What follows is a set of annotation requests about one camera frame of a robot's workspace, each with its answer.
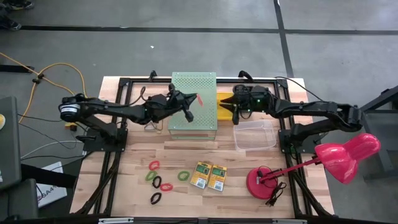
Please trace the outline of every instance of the pink desk lamp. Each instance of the pink desk lamp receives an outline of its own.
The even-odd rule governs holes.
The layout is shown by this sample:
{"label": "pink desk lamp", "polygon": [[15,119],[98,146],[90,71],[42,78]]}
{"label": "pink desk lamp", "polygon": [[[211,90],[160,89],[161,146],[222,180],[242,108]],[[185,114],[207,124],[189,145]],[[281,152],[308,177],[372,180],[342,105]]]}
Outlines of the pink desk lamp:
{"label": "pink desk lamp", "polygon": [[316,157],[284,170],[271,171],[267,167],[251,170],[246,177],[246,187],[250,193],[259,199],[269,199],[277,186],[277,177],[292,170],[310,164],[320,164],[343,184],[348,184],[354,178],[358,163],[377,153],[381,144],[372,134],[359,134],[345,144],[327,143],[315,147]]}

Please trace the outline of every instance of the lamp shade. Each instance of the lamp shade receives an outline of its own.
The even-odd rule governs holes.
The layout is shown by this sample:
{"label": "lamp shade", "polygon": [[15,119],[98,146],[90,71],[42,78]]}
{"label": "lamp shade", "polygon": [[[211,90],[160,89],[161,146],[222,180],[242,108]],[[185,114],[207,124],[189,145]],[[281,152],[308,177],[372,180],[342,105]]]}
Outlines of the lamp shade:
{"label": "lamp shade", "polygon": [[375,136],[363,133],[344,144],[321,144],[315,147],[315,152],[333,177],[348,184],[358,170],[358,163],[377,153],[380,148],[380,141]]}

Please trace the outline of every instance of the green perforated box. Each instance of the green perforated box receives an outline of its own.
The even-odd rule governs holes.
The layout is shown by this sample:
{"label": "green perforated box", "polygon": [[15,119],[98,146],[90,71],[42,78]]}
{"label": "green perforated box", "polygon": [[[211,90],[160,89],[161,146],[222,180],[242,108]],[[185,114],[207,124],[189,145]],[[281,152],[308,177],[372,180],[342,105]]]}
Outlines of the green perforated box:
{"label": "green perforated box", "polygon": [[195,100],[190,111],[193,121],[189,123],[180,111],[169,121],[169,131],[173,139],[214,140],[217,132],[217,87],[215,72],[173,72],[172,83],[183,93],[198,93],[203,102]]}

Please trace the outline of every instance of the black hair tie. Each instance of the black hair tie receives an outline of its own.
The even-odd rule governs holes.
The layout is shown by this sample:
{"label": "black hair tie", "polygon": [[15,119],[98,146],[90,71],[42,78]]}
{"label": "black hair tie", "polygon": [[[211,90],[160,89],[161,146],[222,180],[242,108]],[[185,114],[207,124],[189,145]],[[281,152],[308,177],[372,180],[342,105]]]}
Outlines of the black hair tie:
{"label": "black hair tie", "polygon": [[[159,183],[157,185],[155,185],[156,179],[159,179]],[[162,185],[162,178],[160,176],[156,176],[152,181],[152,186],[154,186],[154,188],[158,189],[160,187],[160,185]]]}
{"label": "black hair tie", "polygon": [[160,192],[156,192],[152,195],[152,197],[150,198],[150,204],[155,205],[157,202],[160,201],[160,199],[162,198],[162,193]]}

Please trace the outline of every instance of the red object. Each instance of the red object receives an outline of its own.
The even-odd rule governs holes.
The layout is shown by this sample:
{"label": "red object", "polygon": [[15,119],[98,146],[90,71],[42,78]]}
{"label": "red object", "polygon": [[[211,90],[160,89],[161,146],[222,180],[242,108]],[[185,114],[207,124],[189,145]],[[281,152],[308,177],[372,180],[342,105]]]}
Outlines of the red object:
{"label": "red object", "polygon": [[253,197],[258,199],[269,199],[271,198],[272,191],[278,185],[277,179],[272,180],[264,180],[264,183],[260,183],[257,181],[257,171],[260,170],[263,174],[271,172],[268,167],[260,167],[251,170],[246,177],[246,187]]}
{"label": "red object", "polygon": [[327,143],[315,147],[325,169],[343,184],[354,178],[361,160],[377,153],[379,140],[372,134],[360,134],[345,144]]}
{"label": "red object", "polygon": [[170,183],[165,183],[160,186],[161,191],[171,191],[173,190],[173,185]]}
{"label": "red object", "polygon": [[198,98],[198,103],[199,103],[199,105],[200,105],[201,107],[203,107],[203,101],[201,100],[199,94],[197,94],[197,98]]}
{"label": "red object", "polygon": [[152,161],[152,162],[150,162],[150,164],[149,164],[149,170],[157,170],[157,169],[159,169],[160,168],[160,162],[159,161]]}
{"label": "red object", "polygon": [[[352,181],[358,170],[358,163],[361,160],[377,153],[380,148],[380,141],[372,134],[366,133],[359,134],[344,144],[321,144],[319,146],[315,146],[315,152],[318,156],[317,158],[284,169],[282,171],[265,175],[264,177],[260,178],[259,182],[257,181],[258,168],[254,168],[246,177],[246,186],[254,197],[268,199],[271,196],[273,189],[265,189],[264,184],[261,184],[262,181],[269,183],[269,181],[273,180],[273,185],[267,185],[270,187],[274,186],[275,188],[277,186],[277,176],[316,162],[321,162],[325,166],[325,169],[329,171],[330,174],[338,181],[343,184],[348,184]],[[263,175],[271,172],[271,170],[268,168],[261,167],[260,170]]]}

